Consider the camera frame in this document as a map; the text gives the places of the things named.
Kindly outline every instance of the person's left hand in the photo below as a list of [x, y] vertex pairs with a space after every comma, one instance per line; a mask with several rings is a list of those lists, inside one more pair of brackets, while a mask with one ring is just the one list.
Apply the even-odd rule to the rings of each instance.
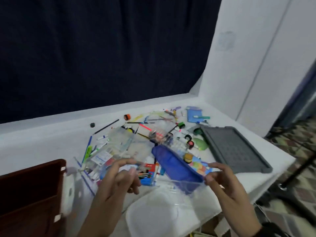
[[139, 194], [138, 187], [141, 184], [136, 169], [118, 173], [119, 168], [126, 164], [134, 165], [136, 160], [115, 161], [101, 181], [78, 237], [109, 236], [121, 217], [126, 193]]

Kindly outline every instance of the black pencil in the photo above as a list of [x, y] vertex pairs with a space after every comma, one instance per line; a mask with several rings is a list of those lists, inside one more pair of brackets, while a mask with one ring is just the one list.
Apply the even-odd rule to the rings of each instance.
[[93, 135], [99, 133], [100, 131], [104, 130], [106, 127], [109, 127], [109, 126], [113, 125], [115, 122], [118, 122], [118, 121], [119, 121], [119, 119], [117, 119], [116, 121], [113, 121], [111, 124], [108, 124], [107, 126], [105, 126], [105, 127], [103, 127], [102, 129], [98, 130], [98, 131], [95, 132]]

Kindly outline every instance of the blue sticky note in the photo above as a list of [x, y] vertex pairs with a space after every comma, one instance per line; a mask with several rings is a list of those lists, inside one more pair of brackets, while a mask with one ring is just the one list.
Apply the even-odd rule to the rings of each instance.
[[203, 118], [194, 118], [193, 116], [202, 116], [201, 110], [187, 110], [188, 122], [198, 123], [203, 122]]

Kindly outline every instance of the black sleeve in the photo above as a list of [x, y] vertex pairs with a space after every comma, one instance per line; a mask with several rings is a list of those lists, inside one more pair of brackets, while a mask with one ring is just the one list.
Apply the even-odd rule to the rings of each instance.
[[261, 230], [254, 237], [289, 237], [275, 223], [263, 223]]

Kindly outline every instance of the hand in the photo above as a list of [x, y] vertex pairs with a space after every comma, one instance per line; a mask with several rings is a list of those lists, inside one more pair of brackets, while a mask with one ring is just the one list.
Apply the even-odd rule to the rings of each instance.
[[254, 236], [262, 226], [244, 187], [227, 165], [210, 163], [209, 167], [222, 170], [211, 172], [204, 178], [217, 196], [227, 222], [238, 236]]
[[126, 164], [136, 164], [136, 160], [115, 161], [101, 181], [78, 237], [109, 236], [121, 217], [126, 193], [139, 194], [141, 184], [136, 169], [118, 173], [119, 168]]

